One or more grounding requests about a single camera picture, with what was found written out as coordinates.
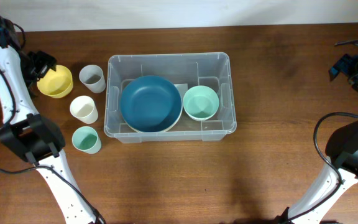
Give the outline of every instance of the green cup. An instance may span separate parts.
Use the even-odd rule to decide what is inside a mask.
[[[73,134],[72,141],[76,149],[89,154],[97,153],[102,147],[98,133],[88,126],[78,128]]]
[[[208,86],[194,86],[185,93],[183,107],[191,119],[205,121],[218,111],[219,98]]]

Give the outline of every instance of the wooden table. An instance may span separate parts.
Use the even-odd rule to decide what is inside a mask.
[[[312,142],[317,120],[333,111],[358,114],[358,93],[344,75],[329,82],[328,69],[358,39],[358,24],[248,26],[199,29],[98,30],[27,33],[26,50],[48,52],[68,67],[74,89],[62,99],[39,95],[39,112],[56,122],[66,139],[70,169],[86,198],[108,223],[229,223],[273,218],[294,204],[323,162]],[[230,56],[237,130],[222,141],[122,144],[103,133],[105,94],[78,79],[85,65],[102,67],[116,54],[225,52]],[[103,148],[95,155],[71,144],[84,124],[70,115],[77,96],[92,97],[99,119],[92,124]],[[352,120],[332,118],[331,133]],[[0,165],[28,167],[0,145]],[[325,217],[358,223],[358,184]],[[0,173],[0,223],[63,223],[63,215],[37,172]]]

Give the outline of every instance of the plastic bin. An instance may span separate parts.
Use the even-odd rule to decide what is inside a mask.
[[[184,111],[177,124],[164,133],[137,133],[122,118],[122,90],[134,79],[158,75],[173,84],[211,87],[219,96],[218,112],[207,121],[192,120]],[[115,55],[109,60],[104,132],[123,143],[144,141],[218,141],[237,127],[229,56],[203,54]]]

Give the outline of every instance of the blue plate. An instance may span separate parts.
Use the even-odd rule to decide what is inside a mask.
[[[171,128],[179,119],[182,102],[170,81],[145,76],[122,91],[120,109],[125,122],[135,131],[158,132]]]

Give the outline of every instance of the yellow bowl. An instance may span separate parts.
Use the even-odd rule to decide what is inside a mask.
[[[62,98],[72,91],[73,76],[68,68],[63,65],[56,65],[56,72],[50,69],[37,82],[37,87],[44,95],[52,98]]]

